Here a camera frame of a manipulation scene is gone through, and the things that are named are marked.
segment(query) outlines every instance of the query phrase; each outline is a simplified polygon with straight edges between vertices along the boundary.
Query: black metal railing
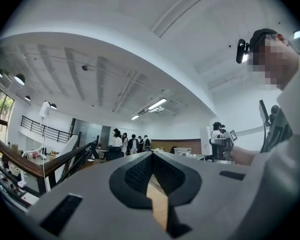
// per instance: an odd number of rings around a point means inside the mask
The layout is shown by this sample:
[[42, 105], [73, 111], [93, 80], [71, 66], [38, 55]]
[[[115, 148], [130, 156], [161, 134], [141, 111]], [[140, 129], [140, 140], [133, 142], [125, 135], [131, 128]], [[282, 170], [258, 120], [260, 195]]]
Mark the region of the black metal railing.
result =
[[43, 132], [44, 134], [46, 134], [47, 138], [61, 143], [67, 143], [72, 136], [72, 134], [69, 132], [57, 130], [51, 127], [47, 128], [46, 125], [42, 125], [42, 132], [41, 132], [40, 123], [33, 121], [24, 115], [22, 116], [21, 126], [36, 134], [43, 135], [42, 134]]

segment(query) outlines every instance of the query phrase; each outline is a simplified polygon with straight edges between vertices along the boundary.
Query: green tree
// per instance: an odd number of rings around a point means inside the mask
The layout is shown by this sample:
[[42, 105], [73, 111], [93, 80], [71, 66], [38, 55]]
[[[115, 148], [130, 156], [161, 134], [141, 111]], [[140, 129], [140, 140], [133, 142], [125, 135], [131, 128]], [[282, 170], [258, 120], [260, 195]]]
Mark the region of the green tree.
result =
[[14, 103], [14, 100], [10, 97], [5, 97], [3, 96], [1, 99], [0, 99], [0, 111], [2, 110], [2, 114], [4, 115], [7, 115], [12, 104]]

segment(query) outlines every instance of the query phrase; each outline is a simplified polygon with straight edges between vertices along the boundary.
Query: person in dark jacket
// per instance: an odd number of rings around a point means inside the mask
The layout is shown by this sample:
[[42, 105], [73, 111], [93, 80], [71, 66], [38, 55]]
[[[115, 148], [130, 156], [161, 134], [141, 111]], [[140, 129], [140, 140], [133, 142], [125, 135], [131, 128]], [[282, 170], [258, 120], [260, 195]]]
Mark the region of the person in dark jacket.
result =
[[129, 154], [133, 155], [133, 154], [137, 153], [137, 150], [138, 150], [138, 147], [139, 147], [139, 141], [136, 139], [136, 135], [135, 134], [132, 134], [131, 137], [132, 138], [129, 139], [128, 148], [127, 149], [129, 151]]

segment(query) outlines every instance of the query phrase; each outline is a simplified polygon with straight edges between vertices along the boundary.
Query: ceiling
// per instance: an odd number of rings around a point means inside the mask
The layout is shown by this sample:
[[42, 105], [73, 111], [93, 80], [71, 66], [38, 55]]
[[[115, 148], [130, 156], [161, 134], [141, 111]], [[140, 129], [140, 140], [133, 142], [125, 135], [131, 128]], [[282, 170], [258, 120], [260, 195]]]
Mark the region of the ceiling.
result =
[[[177, 49], [212, 94], [234, 88], [238, 82], [249, 83], [246, 64], [235, 61], [240, 38], [248, 42], [255, 30], [271, 28], [289, 39], [298, 30], [278, 0], [55, 0], [47, 7], [55, 8], [67, 1], [77, 2], [76, 10], [82, 14], [84, 6], [90, 6], [138, 21]], [[29, 1], [22, 10], [26, 14], [36, 3]], [[47, 10], [36, 9], [43, 13]], [[300, 43], [294, 42], [300, 50]], [[154, 65], [143, 61], [135, 66], [137, 58], [128, 56], [131, 59], [126, 63], [125, 57], [115, 61], [97, 52], [91, 55], [55, 44], [24, 41], [0, 47], [0, 67], [9, 69], [12, 75], [20, 72], [26, 76], [26, 87], [16, 86], [14, 90], [21, 98], [40, 93], [82, 100], [127, 118], [160, 97], [168, 99], [163, 107], [176, 114], [200, 102]], [[88, 65], [88, 71], [83, 71], [83, 65]], [[14, 88], [7, 78], [1, 81], [7, 88]]]

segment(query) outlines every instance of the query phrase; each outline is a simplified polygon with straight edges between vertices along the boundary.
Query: wooden partition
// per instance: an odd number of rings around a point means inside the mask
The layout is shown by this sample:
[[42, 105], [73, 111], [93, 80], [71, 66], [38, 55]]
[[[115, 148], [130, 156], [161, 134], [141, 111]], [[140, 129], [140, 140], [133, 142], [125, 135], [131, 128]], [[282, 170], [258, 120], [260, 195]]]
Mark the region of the wooden partition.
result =
[[178, 148], [192, 148], [192, 154], [201, 154], [201, 140], [199, 138], [193, 139], [153, 139], [152, 149], [163, 148], [166, 152], [170, 152], [172, 147]]

